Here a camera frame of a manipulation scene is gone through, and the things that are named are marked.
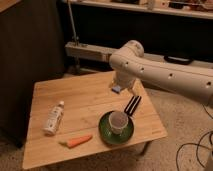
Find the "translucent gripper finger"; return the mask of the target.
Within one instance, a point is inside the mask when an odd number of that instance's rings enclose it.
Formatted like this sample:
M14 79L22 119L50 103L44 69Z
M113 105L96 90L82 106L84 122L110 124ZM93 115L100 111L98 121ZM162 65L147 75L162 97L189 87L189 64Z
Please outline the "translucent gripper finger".
M128 91L129 91L133 96L137 96L137 93L136 93L132 88L128 88Z

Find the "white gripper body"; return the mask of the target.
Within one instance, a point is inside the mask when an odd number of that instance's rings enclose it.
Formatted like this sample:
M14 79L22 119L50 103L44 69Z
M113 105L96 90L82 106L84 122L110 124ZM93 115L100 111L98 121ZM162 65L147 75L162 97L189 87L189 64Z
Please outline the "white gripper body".
M134 86L136 78L129 74L123 73L121 71L116 71L113 77L112 85L114 87L119 86L121 90L132 89Z

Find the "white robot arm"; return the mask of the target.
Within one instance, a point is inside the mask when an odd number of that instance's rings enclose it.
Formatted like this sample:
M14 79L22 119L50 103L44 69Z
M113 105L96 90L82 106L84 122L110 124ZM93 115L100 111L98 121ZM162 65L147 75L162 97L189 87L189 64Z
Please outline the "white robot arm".
M144 58L140 42L130 40L109 58L113 82L131 89L136 79L180 94L213 108L213 70L151 61Z

